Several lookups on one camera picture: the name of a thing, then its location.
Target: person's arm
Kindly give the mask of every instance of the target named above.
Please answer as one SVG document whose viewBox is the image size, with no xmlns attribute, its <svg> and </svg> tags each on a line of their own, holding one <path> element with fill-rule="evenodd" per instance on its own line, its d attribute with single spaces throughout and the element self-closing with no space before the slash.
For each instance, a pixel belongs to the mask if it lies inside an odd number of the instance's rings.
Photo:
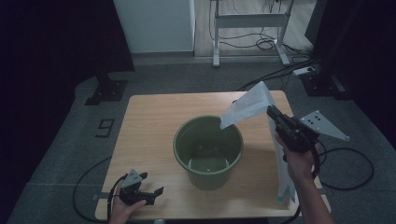
<svg viewBox="0 0 396 224">
<path fill-rule="evenodd" d="M 146 204 L 146 200 L 137 202 L 132 204 L 131 206 L 125 204 L 122 202 L 120 197 L 120 186 L 122 185 L 121 181 L 117 185 L 117 191 L 116 195 L 114 195 L 114 200 L 113 200 L 113 207 L 111 210 L 111 218 L 108 221 L 109 224 L 124 224 L 126 223 L 129 218 L 131 217 L 131 214 L 136 210 L 141 207 L 143 207 Z"/>
<path fill-rule="evenodd" d="M 307 224 L 335 223 L 312 178 L 311 171 L 314 164 L 312 153 L 310 151 L 292 152 L 279 135 L 276 135 L 276 140 L 283 147 L 283 152 L 288 158 L 288 172 L 297 190 L 304 222 Z"/>
</svg>

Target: dark curtain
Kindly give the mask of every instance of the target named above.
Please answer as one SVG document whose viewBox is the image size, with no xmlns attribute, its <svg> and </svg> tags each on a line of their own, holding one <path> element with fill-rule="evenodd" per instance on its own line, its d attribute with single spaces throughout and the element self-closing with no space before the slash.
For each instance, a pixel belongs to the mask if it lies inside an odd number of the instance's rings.
<svg viewBox="0 0 396 224">
<path fill-rule="evenodd" d="M 63 124 L 77 84 L 116 71 L 134 65 L 113 1 L 1 1 L 1 223 Z"/>
</svg>

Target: human hand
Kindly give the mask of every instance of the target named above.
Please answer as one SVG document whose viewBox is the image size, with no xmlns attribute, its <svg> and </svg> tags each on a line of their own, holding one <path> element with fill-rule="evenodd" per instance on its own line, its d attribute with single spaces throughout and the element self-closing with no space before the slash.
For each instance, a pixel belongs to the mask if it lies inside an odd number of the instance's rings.
<svg viewBox="0 0 396 224">
<path fill-rule="evenodd" d="M 117 185 L 117 190 L 116 190 L 116 195 L 114 195 L 114 200 L 113 200 L 113 208 L 111 212 L 111 218 L 109 220 L 109 224 L 124 224 L 126 223 L 129 218 L 131 217 L 131 214 L 136 210 L 141 207 L 143 207 L 146 204 L 146 200 L 142 200 L 140 202 L 134 203 L 131 206 L 125 204 L 118 195 L 120 195 L 120 189 L 122 185 L 121 181 Z"/>
<path fill-rule="evenodd" d="M 312 181 L 311 172 L 314 165 L 314 158 L 311 151 L 308 150 L 305 153 L 290 151 L 279 134 L 276 134 L 276 141 L 283 147 L 283 153 L 288 158 L 288 172 L 294 184 L 305 180 Z"/>
</svg>

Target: gray carpet floor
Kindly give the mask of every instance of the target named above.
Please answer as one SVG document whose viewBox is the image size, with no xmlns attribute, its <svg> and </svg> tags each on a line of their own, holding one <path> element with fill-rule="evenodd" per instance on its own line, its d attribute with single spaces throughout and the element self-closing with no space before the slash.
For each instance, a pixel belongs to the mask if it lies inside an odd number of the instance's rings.
<svg viewBox="0 0 396 224">
<path fill-rule="evenodd" d="M 223 63 L 221 68 L 213 68 L 210 63 L 138 65 L 133 73 L 111 74 L 113 79 L 128 80 L 127 89 L 120 102 L 99 105 L 84 105 L 97 86 L 94 77 L 84 81 L 76 87 L 76 100 L 64 125 L 26 184 L 8 223 L 89 223 L 73 208 L 73 190 L 87 170 L 112 155 L 131 96 L 236 91 L 282 67 L 280 62 Z M 308 97 L 295 76 L 265 83 L 270 90 L 284 89 L 295 116 L 318 109 L 350 136 L 350 141 L 345 142 L 322 135 L 320 140 L 328 149 L 352 147 L 373 162 L 375 176 L 367 185 L 349 191 L 324 188 L 337 223 L 396 223 L 396 151 L 355 103 L 332 97 Z M 102 119 L 115 120 L 108 138 L 96 137 L 106 132 L 98 129 Z M 76 205 L 86 217 L 94 218 L 108 165 L 109 161 L 105 161 L 95 167 L 78 187 Z M 370 171 L 369 163 L 358 154 L 337 151 L 328 155 L 319 177 L 328 184 L 348 188 L 363 181 Z M 283 220 L 269 218 L 270 223 Z M 298 218 L 294 223 L 303 222 Z"/>
</svg>

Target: power strip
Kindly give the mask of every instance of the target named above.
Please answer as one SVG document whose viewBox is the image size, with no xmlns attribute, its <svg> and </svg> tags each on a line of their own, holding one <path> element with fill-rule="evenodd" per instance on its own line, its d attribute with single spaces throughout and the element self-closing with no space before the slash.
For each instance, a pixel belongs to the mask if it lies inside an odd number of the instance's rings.
<svg viewBox="0 0 396 224">
<path fill-rule="evenodd" d="M 295 76 L 299 76 L 299 75 L 303 75 L 303 74 L 310 73 L 313 71 L 315 71 L 315 69 L 313 67 L 309 66 L 309 67 L 305 67 L 305 68 L 296 69 L 293 71 L 293 74 Z"/>
</svg>

